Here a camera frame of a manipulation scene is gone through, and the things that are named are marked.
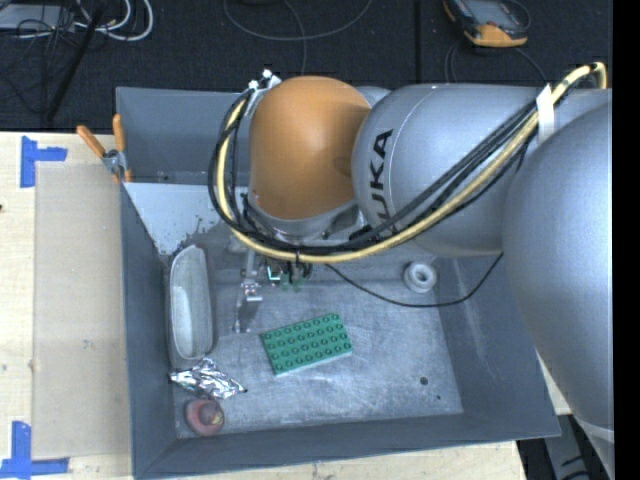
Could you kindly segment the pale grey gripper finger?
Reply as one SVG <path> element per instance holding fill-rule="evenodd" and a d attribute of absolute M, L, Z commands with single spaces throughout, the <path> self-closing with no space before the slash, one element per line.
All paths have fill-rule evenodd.
<path fill-rule="evenodd" d="M 246 333 L 251 330 L 263 300 L 260 289 L 260 285 L 255 281 L 246 281 L 240 285 L 234 309 L 233 330 L 236 333 Z"/>

